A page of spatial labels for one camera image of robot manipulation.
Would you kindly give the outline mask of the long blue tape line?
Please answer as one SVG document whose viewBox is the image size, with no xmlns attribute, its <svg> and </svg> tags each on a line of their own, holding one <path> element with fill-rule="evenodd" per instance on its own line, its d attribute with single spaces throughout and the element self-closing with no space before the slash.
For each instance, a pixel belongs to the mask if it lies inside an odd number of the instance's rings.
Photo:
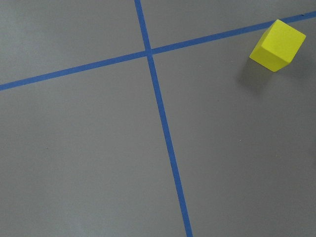
<svg viewBox="0 0 316 237">
<path fill-rule="evenodd" d="M 221 32 L 221 33 L 211 34 L 211 35 L 196 38 L 196 39 L 185 40 L 185 41 L 181 41 L 181 42 L 177 42 L 173 44 L 168 44 L 168 45 L 152 48 L 149 50 L 139 51 L 139 52 L 122 55 L 122 56 L 118 56 L 118 57 L 114 57 L 114 58 L 110 58 L 106 60 L 101 60 L 101 61 L 84 64 L 84 65 L 80 65 L 80 66 L 76 66 L 76 67 L 72 67 L 68 69 L 63 69 L 63 70 L 59 70 L 59 71 L 55 71 L 55 72 L 51 72 L 51 73 L 47 73 L 47 74 L 43 74 L 39 76 L 12 81 L 12 82 L 1 84 L 0 89 L 1 91 L 4 91 L 4 90 L 8 90 L 8 89 L 12 89 L 12 88 L 16 88 L 16 87 L 44 81 L 44 80 L 59 78 L 59 77 L 63 77 L 63 76 L 71 75 L 71 74 L 89 71 L 96 68 L 105 67 L 108 65 L 113 65 L 113 64 L 118 64 L 121 62 L 135 60 L 138 58 L 143 58 L 143 57 L 146 57 L 149 53 L 152 55 L 161 54 L 161 53 L 178 50 L 185 47 L 190 47 L 193 45 L 203 44 L 203 43 L 207 43 L 207 42 L 211 42 L 215 40 L 221 40 L 221 39 L 225 39 L 225 38 L 229 38 L 229 37 L 233 37 L 237 35 L 242 35 L 242 34 L 254 32 L 254 31 L 258 31 L 258 30 L 263 30 L 270 27 L 273 24 L 273 22 L 274 21 L 272 20 L 272 21 L 268 21 L 268 22 L 264 22 L 260 24 L 255 24 L 255 25 L 242 27 L 242 28 L 238 28 L 234 30 L 229 30 L 229 31 Z"/>
</svg>

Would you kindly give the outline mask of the yellow cube block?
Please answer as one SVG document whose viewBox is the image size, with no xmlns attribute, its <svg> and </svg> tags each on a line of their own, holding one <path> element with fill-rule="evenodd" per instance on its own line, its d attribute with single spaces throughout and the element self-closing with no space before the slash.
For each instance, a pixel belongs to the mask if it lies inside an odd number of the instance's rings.
<svg viewBox="0 0 316 237">
<path fill-rule="evenodd" d="M 249 58 L 277 72 L 292 62 L 305 39 L 305 34 L 277 19 L 262 34 Z"/>
</svg>

